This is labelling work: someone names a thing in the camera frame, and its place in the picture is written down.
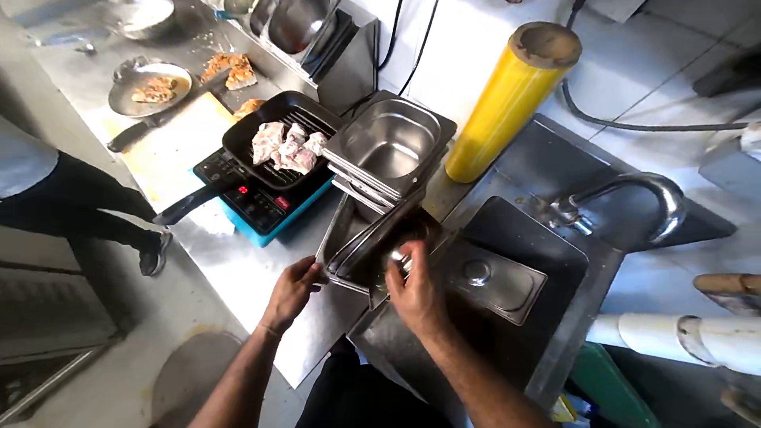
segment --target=person's left hand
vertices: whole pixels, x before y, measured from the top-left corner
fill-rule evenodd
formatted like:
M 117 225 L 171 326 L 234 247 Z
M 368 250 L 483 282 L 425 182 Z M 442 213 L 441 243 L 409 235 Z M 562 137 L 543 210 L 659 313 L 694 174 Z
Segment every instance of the person's left hand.
M 275 284 L 259 324 L 277 334 L 285 333 L 309 302 L 310 293 L 320 291 L 320 286 L 314 285 L 319 275 L 320 265 L 314 263 L 314 256 L 304 257 L 286 267 Z

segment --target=white tiled wall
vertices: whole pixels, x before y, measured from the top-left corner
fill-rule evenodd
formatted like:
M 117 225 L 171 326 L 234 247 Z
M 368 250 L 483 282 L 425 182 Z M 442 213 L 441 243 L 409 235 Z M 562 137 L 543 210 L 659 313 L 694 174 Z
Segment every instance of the white tiled wall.
M 394 0 L 353 0 L 383 21 L 385 55 Z M 571 0 L 440 0 L 422 61 L 405 96 L 457 121 L 460 128 L 512 32 L 528 21 L 565 23 Z M 396 48 L 380 86 L 398 91 L 422 42 L 434 0 L 407 0 Z M 742 47 L 761 42 L 761 2 L 649 0 L 618 24 L 586 9 L 574 25 L 584 53 L 569 74 L 587 113 L 638 124 L 720 123 L 761 99 L 761 90 L 703 99 L 693 82 Z M 726 239 L 630 254 L 605 312 L 728 312 L 692 287 L 700 273 L 761 273 L 761 203 L 724 192 L 697 173 L 702 153 L 728 133 L 636 133 L 573 117 L 555 93 L 540 108 L 555 121 L 643 171 L 664 174 L 696 202 L 735 223 Z M 751 118 L 761 120 L 761 113 Z

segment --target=hand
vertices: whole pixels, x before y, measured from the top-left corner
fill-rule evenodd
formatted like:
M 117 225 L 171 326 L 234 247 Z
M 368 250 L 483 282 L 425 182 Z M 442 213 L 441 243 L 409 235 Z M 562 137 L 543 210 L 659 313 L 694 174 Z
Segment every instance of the hand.
M 309 302 L 310 293 L 320 291 L 320 286 L 314 285 L 319 275 L 320 265 L 314 263 L 314 256 L 286 267 L 275 284 L 259 325 L 277 334 L 285 333 Z
M 412 255 L 412 271 L 405 283 L 399 268 L 389 260 L 386 286 L 396 312 L 404 324 L 420 339 L 447 330 L 451 323 L 444 297 L 428 275 L 428 257 L 423 241 L 410 241 L 400 247 L 402 254 Z

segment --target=person's right hand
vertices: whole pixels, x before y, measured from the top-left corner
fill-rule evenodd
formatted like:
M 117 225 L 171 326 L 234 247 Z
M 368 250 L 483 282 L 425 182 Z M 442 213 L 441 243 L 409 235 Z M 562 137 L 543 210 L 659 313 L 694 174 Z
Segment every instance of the person's right hand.
M 431 282 L 428 257 L 423 241 L 409 241 L 400 247 L 402 254 L 412 256 L 412 271 L 405 283 L 399 268 L 389 260 L 386 286 L 396 312 L 412 332 L 420 338 L 441 333 L 450 327 L 443 295 Z

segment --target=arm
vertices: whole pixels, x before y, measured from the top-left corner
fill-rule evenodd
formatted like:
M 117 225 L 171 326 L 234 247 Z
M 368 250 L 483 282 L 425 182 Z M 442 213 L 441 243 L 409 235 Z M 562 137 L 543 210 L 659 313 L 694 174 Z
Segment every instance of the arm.
M 478 428 L 552 426 L 541 409 L 499 375 L 454 328 L 443 296 L 428 277 L 425 245 L 411 241 L 400 250 L 412 255 L 412 272 L 405 283 L 396 265 L 389 264 L 386 284 L 391 302 L 447 377 L 465 404 L 473 425 Z
M 189 428 L 257 426 L 280 337 L 309 301 L 320 267 L 314 256 L 287 267 L 278 278 L 262 320 L 219 380 Z

